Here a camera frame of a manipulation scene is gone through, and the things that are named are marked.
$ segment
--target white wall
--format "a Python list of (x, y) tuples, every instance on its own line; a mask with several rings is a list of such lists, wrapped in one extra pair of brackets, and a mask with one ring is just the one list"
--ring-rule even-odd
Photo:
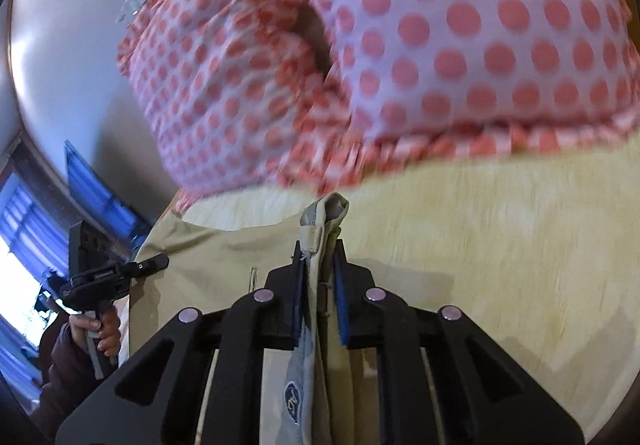
[(0, 6), (0, 169), (5, 149), (22, 127), (6, 58), (6, 11), (7, 0)]
[(14, 79), (26, 129), (62, 176), (69, 139), (117, 194), (153, 216), (175, 186), (115, 66), (123, 3), (14, 0)]

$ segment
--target person's hand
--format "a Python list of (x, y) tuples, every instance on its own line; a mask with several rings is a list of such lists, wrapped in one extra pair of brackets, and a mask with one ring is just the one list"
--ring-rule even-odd
[(71, 315), (69, 327), (71, 327), (71, 336), (76, 346), (85, 352), (87, 351), (86, 332), (98, 330), (100, 330), (98, 351), (103, 352), (107, 357), (115, 357), (120, 352), (120, 319), (113, 306), (102, 315), (102, 324), (84, 315)]

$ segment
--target maroon sleeve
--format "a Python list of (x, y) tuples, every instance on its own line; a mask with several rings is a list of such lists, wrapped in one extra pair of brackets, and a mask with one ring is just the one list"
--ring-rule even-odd
[(98, 385), (89, 355), (76, 346), (65, 324), (51, 353), (49, 383), (42, 388), (40, 404), (31, 413), (33, 422), (53, 443), (58, 427)]

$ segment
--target silver rivet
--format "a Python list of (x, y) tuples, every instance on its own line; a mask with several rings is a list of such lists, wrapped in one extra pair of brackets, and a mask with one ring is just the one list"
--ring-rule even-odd
[(180, 313), (178, 313), (178, 320), (185, 324), (189, 324), (196, 320), (199, 316), (198, 310), (196, 308), (185, 308)]
[(254, 299), (258, 302), (269, 302), (273, 299), (273, 291), (262, 288), (254, 293)]
[(462, 311), (455, 306), (444, 306), (441, 313), (445, 320), (459, 320), (462, 317)]
[(386, 292), (382, 288), (369, 288), (365, 295), (370, 301), (378, 302), (386, 297)]

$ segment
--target pillowcase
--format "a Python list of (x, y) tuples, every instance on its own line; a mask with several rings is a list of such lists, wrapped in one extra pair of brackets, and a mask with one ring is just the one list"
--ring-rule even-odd
[(622, 0), (312, 3), (360, 138), (346, 183), (436, 155), (622, 141), (638, 123)]
[(346, 129), (311, 48), (285, 31), (305, 1), (149, 0), (129, 27), (118, 65), (187, 203), (288, 184), (310, 173), (315, 139)]

